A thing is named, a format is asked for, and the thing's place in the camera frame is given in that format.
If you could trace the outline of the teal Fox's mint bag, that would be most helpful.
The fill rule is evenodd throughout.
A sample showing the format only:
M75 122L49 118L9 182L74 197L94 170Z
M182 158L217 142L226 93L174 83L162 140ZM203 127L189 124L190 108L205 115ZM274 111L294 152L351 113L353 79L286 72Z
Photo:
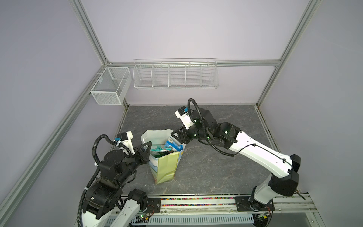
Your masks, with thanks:
M164 145L152 145L151 152L169 152L172 151L171 148Z

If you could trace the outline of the blue snack packet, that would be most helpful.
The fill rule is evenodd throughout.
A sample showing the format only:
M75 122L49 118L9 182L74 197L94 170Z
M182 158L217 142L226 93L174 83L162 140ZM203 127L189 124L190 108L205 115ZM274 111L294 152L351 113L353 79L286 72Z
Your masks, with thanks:
M167 139L164 146L177 152L180 152L184 149L184 145L182 144L178 145L171 137Z

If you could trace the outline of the paper bag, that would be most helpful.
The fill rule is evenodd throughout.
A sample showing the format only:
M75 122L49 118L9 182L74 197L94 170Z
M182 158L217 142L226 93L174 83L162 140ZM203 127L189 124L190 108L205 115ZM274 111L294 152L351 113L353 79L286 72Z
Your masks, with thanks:
M172 132L173 131L171 129L147 130L145 133L142 134L141 141L144 143L151 141L152 145L164 145L167 139L171 137ZM156 159L150 155L149 166L155 179L155 184L164 183L174 179L177 166L185 150L185 144L181 144L184 145L184 149L180 152L172 150L169 151L170 154L163 156L159 159Z

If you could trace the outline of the yellow green Fox's bag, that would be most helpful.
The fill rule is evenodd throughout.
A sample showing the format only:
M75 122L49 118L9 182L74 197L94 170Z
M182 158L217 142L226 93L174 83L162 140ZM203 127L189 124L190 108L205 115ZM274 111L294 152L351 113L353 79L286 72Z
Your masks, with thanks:
M170 154L170 152L151 152L151 153L150 153L150 155L151 155L152 157L156 158L156 159L159 159L159 158L161 158L161 157L163 157L163 156L166 156L166 155L168 155L168 154Z

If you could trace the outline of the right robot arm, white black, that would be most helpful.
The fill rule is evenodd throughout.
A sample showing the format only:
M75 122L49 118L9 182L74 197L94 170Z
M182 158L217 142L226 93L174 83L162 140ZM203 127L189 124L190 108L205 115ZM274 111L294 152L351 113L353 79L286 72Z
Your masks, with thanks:
M180 107L175 115L183 124L171 134L178 142L188 144L198 140L222 155L243 155L270 172L267 179L255 186L250 196L240 203L244 209L271 211L273 198L279 195L291 197L296 193L301 165L298 155L282 154L256 141L231 123L218 123L211 112L200 108L193 98L189 98L187 105Z

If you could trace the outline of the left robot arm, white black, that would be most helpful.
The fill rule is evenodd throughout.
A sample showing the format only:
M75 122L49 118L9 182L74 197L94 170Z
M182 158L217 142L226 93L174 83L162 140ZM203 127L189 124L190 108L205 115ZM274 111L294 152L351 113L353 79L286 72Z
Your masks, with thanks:
M139 212L155 212L147 193L133 189L126 199L123 188L131 183L140 165L149 162L152 142L133 147L129 132L111 140L106 134L97 137L92 146L96 171L83 190L77 211L77 226L103 227L115 207L120 209L113 226L127 227Z

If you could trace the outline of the white mesh basket, small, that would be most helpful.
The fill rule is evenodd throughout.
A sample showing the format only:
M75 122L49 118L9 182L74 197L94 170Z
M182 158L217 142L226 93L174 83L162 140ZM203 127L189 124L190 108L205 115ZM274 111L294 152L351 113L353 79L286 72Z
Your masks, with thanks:
M105 67L91 89L98 105L123 104L132 78L128 67Z

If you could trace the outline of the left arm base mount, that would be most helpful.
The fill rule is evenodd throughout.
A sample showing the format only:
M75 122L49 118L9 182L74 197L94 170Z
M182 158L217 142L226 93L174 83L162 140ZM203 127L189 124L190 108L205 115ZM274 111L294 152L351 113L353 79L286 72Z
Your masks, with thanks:
M141 207L139 213L160 213L161 210L161 198L151 197L147 199L145 207Z

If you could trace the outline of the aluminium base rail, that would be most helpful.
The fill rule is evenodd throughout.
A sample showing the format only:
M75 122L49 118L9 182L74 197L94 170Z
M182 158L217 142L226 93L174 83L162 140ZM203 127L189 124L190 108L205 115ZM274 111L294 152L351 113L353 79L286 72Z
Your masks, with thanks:
M309 194L292 197L277 196L268 204L269 209L264 206L260 211L254 212L241 205L235 197L249 197L248 194L167 194L149 195L149 199L160 198L157 205L148 208L147 211L140 211L136 216L157 215L204 215L204 214L258 214L270 212L279 213L317 213L312 198Z

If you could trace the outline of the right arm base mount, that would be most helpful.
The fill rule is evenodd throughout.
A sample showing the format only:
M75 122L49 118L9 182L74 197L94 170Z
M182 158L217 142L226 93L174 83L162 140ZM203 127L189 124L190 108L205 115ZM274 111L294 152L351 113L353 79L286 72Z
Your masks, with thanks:
M236 196L234 199L238 212L275 211L275 206L272 200L270 200L267 204L262 204L257 201L251 202L249 196Z

